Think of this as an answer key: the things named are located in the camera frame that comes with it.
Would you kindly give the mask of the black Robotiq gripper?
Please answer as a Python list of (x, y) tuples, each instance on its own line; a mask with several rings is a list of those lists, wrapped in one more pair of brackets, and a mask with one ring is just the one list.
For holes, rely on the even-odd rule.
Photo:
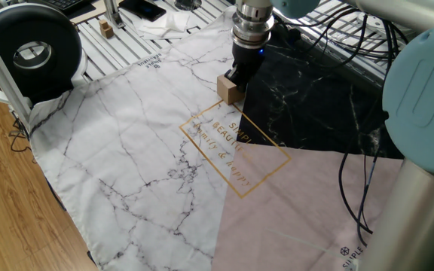
[(225, 72), (225, 77), (237, 85), (240, 93), (246, 92), (249, 82), (264, 62), (264, 52), (265, 46), (247, 48), (233, 43), (234, 63), (232, 68)]

